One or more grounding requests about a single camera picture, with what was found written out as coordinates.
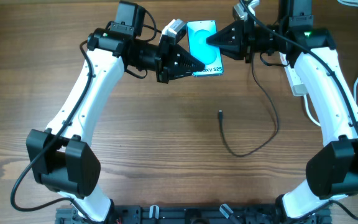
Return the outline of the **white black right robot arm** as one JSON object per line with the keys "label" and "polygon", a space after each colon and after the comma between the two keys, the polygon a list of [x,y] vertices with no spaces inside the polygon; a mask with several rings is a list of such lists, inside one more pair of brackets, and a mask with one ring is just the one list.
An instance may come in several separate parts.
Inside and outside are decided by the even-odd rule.
{"label": "white black right robot arm", "polygon": [[278,24],[255,16],[257,1],[234,6],[235,21],[208,37],[223,55],[252,63],[255,54],[280,52],[304,83],[323,134],[323,148],[306,165],[306,178],[279,196],[272,223],[325,223],[324,211],[358,194],[358,106],[341,72],[330,32],[313,26],[311,1],[280,1]]}

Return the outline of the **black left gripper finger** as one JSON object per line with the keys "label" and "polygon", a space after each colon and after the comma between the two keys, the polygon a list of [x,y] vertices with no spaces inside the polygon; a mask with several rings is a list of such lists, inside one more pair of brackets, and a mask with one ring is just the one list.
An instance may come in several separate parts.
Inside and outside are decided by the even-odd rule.
{"label": "black left gripper finger", "polygon": [[177,80],[179,78],[185,78],[185,77],[189,77],[192,76],[192,72],[185,72],[185,73],[170,73],[168,75],[168,80]]}
{"label": "black left gripper finger", "polygon": [[182,46],[175,45],[174,65],[186,72],[201,72],[205,68],[205,64],[192,56]]}

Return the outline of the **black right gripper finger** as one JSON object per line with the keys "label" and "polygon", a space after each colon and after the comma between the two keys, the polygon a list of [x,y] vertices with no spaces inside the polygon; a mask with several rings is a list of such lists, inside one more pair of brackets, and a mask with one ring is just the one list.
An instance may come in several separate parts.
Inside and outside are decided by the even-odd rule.
{"label": "black right gripper finger", "polygon": [[220,51],[223,55],[234,60],[244,60],[245,58],[241,45],[222,45],[220,46]]}
{"label": "black right gripper finger", "polygon": [[244,21],[234,21],[219,32],[206,39],[209,45],[216,47],[241,47],[244,45]]}

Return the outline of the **blue screen Galaxy smartphone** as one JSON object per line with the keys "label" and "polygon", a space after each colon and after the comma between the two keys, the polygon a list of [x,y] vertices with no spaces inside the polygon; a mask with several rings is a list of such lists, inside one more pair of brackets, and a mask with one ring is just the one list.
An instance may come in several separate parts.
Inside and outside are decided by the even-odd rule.
{"label": "blue screen Galaxy smartphone", "polygon": [[216,33],[217,28],[214,20],[187,22],[190,54],[205,64],[203,70],[193,72],[194,77],[210,77],[223,74],[224,67],[220,49],[206,42],[208,37]]}

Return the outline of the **white power strip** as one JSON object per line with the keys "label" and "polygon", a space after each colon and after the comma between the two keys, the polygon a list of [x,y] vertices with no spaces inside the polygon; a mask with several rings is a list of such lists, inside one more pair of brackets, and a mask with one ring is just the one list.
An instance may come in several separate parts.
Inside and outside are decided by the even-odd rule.
{"label": "white power strip", "polygon": [[304,96],[308,93],[305,84],[301,81],[300,77],[296,74],[295,69],[291,68],[288,65],[286,60],[286,55],[280,53],[280,60],[284,65],[285,73],[288,78],[288,82],[291,88],[291,91],[294,96]]}

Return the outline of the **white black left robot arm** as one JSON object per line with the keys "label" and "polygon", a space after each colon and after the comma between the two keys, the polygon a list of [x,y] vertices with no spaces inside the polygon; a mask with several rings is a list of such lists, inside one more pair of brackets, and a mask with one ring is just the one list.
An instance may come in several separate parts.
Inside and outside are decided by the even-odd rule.
{"label": "white black left robot arm", "polygon": [[113,201],[98,185],[101,164],[91,150],[96,123],[118,81],[130,67],[143,79],[154,72],[168,83],[204,69],[204,64],[179,45],[186,33],[180,19],[169,22],[150,39],[141,39],[142,6],[121,1],[116,17],[80,44],[85,62],[64,105],[43,131],[32,130],[26,140],[30,159],[27,171],[38,184],[73,204],[86,223],[117,221]]}

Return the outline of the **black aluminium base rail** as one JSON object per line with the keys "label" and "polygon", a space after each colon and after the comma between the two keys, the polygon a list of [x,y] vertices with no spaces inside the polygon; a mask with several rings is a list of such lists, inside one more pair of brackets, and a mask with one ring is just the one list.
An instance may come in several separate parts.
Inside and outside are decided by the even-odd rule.
{"label": "black aluminium base rail", "polygon": [[310,223],[331,224],[331,211],[320,210],[302,220],[282,220],[274,204],[231,207],[227,217],[219,207],[116,206],[106,223]]}

